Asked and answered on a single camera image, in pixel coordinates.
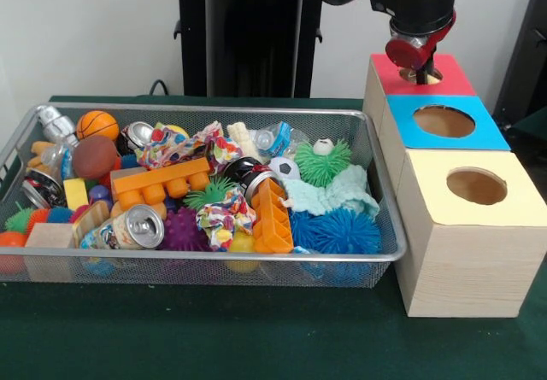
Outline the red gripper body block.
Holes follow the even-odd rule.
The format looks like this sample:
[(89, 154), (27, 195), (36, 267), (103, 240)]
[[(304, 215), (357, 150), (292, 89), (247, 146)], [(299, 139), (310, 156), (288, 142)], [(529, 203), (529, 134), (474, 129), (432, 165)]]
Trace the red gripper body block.
[(437, 50), (439, 42), (443, 41), (456, 22), (456, 11), (452, 12), (447, 24), (435, 32), (425, 35), (415, 35), (401, 32), (390, 21), (391, 38), (385, 45), (385, 53), (398, 67), (413, 71), (424, 67), (429, 56)]

